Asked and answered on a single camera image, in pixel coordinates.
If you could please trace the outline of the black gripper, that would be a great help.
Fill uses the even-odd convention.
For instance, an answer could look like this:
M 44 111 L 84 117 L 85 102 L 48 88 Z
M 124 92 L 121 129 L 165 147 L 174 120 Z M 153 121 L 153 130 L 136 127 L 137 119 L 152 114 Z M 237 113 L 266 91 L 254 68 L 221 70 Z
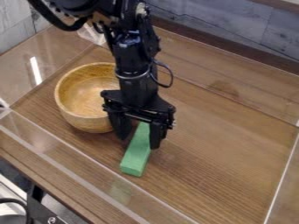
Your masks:
M 120 89 L 102 90 L 102 110 L 120 140 L 132 130 L 132 120 L 149 124 L 150 149 L 160 147 L 166 130 L 173 128 L 174 106 L 158 96 L 158 85 L 150 77 L 118 79 Z

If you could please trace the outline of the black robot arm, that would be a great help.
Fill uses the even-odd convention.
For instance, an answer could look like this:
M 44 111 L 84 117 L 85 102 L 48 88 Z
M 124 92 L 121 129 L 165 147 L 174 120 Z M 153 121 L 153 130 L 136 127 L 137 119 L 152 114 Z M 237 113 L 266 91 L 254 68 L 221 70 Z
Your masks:
M 157 80 L 154 59 L 161 51 L 160 38 L 150 21 L 145 0 L 26 0 L 45 20 L 65 32 L 90 23 L 105 37 L 114 58 L 118 90 L 104 90 L 102 110 L 120 139 L 126 139 L 132 121 L 149 124 L 149 147 L 160 147 L 166 131 L 173 128 L 174 106 L 158 96 L 169 83 Z

